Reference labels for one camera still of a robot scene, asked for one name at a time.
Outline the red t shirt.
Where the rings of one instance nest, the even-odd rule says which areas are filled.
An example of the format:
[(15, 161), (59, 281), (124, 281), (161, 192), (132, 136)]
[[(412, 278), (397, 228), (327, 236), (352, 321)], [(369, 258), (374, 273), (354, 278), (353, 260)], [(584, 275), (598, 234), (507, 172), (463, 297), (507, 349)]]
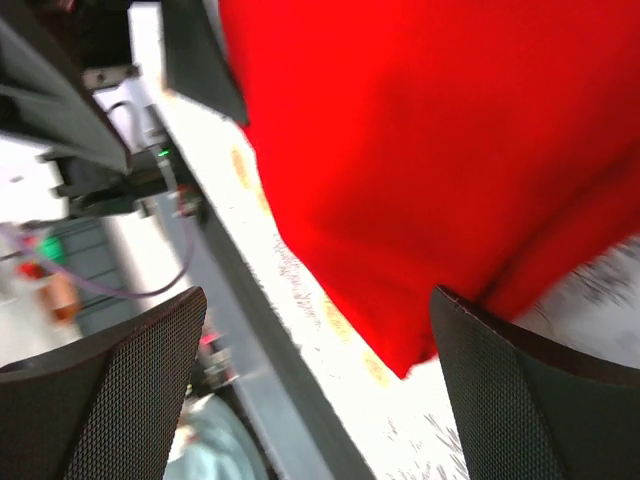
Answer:
[(282, 239), (397, 376), (639, 230), (635, 1), (224, 1)]

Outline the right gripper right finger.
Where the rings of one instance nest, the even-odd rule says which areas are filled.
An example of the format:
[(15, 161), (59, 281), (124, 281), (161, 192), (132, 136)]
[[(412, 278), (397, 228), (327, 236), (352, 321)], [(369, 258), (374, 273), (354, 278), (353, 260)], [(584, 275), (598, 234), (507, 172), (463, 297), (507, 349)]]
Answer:
[(430, 316), (472, 479), (636, 479), (639, 372), (436, 288)]

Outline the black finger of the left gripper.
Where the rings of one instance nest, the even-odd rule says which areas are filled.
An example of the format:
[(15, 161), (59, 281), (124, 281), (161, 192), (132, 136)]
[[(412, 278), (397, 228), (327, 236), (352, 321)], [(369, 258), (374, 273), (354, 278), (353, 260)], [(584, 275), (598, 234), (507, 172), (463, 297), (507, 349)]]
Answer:
[(246, 126), (246, 102), (227, 61), (219, 3), (163, 0), (160, 5), (167, 86)]

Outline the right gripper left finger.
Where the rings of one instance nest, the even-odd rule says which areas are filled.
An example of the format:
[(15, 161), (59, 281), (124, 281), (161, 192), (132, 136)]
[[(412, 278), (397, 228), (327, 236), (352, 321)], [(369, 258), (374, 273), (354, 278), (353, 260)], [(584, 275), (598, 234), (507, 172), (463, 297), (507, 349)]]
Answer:
[(4, 479), (162, 478), (207, 310), (191, 287), (1, 370)]

